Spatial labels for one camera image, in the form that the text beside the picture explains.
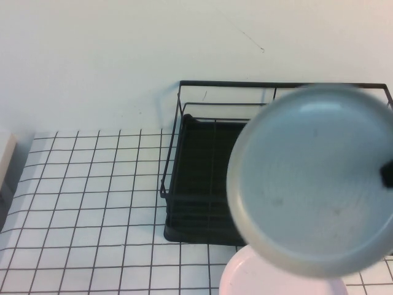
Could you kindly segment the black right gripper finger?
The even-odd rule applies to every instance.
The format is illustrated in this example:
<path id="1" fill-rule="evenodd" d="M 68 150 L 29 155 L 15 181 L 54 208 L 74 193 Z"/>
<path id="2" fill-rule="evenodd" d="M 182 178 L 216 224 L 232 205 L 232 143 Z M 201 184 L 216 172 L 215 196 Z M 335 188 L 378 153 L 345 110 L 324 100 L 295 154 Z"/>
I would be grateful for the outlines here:
<path id="1" fill-rule="evenodd" d="M 384 187 L 393 187 L 393 160 L 386 162 L 379 169 L 379 173 Z"/>

